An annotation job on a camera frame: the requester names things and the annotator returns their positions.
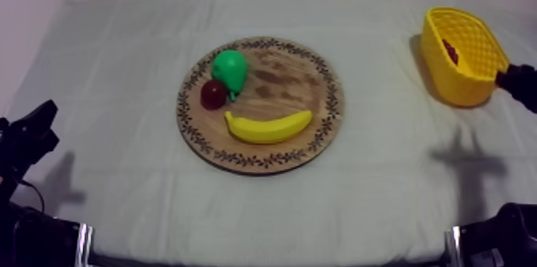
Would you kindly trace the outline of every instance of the round wooden board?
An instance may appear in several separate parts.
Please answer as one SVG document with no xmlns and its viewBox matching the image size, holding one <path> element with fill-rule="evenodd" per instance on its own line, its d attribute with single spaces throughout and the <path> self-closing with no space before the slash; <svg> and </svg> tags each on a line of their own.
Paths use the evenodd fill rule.
<svg viewBox="0 0 537 267">
<path fill-rule="evenodd" d="M 246 57 L 248 77 L 235 102 L 209 111 L 201 106 L 200 91 L 222 50 Z M 258 121 L 311 110 L 313 119 L 287 141 L 254 145 L 229 133 L 227 110 Z M 334 139 L 343 118 L 343 90 L 332 67 L 312 50 L 280 38 L 244 38 L 216 48 L 187 73 L 177 97 L 177 124 L 189 146 L 216 167 L 248 175 L 282 173 L 311 161 Z"/>
</svg>

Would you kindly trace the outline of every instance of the yellow banana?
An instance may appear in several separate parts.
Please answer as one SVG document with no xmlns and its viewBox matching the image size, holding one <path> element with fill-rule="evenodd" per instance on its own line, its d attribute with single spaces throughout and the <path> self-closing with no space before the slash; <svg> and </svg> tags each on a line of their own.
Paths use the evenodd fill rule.
<svg viewBox="0 0 537 267">
<path fill-rule="evenodd" d="M 302 131 L 312 120 L 312 112 L 304 110 L 277 120 L 254 121 L 235 118 L 225 112 L 229 131 L 241 140 L 254 144 L 274 144 L 285 141 Z"/>
</svg>

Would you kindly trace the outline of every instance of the yellow basket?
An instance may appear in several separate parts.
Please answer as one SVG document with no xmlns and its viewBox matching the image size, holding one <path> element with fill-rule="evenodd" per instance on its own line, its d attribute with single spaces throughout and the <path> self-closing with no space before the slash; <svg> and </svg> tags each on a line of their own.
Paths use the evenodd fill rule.
<svg viewBox="0 0 537 267">
<path fill-rule="evenodd" d="M 455 48 L 456 65 L 442 40 Z M 477 106 L 494 91 L 507 56 L 487 25 L 468 12 L 433 7 L 425 15 L 421 50 L 440 96 L 456 106 Z"/>
</svg>

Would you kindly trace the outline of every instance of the white cloth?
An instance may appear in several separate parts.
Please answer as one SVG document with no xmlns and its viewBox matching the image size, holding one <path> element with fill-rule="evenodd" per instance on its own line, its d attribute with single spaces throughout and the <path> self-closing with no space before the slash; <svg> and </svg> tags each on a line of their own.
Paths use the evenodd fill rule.
<svg viewBox="0 0 537 267">
<path fill-rule="evenodd" d="M 511 9 L 504 10 L 503 5 Z M 443 231 L 537 201 L 537 116 L 503 91 L 453 109 L 412 53 L 425 11 L 483 18 L 514 63 L 537 62 L 533 8 L 503 0 L 95 0 L 70 6 L 9 117 L 52 98 L 58 148 L 26 179 L 47 212 L 96 228 L 98 251 L 210 265 L 380 264 L 438 257 Z M 344 87 L 336 140 L 306 166 L 242 177 L 177 129 L 185 73 L 250 36 L 314 49 Z M 479 147 L 472 143 L 472 133 Z M 460 137 L 460 144 L 453 142 Z M 36 203 L 20 189 L 20 202 Z"/>
</svg>

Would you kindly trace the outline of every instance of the pear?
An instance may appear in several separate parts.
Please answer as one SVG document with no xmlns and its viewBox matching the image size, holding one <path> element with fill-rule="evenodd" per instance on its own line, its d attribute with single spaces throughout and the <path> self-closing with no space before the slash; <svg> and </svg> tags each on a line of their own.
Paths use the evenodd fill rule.
<svg viewBox="0 0 537 267">
<path fill-rule="evenodd" d="M 247 73 L 248 63 L 239 51 L 225 50 L 214 58 L 213 77 L 228 88 L 231 101 L 242 91 Z"/>
</svg>

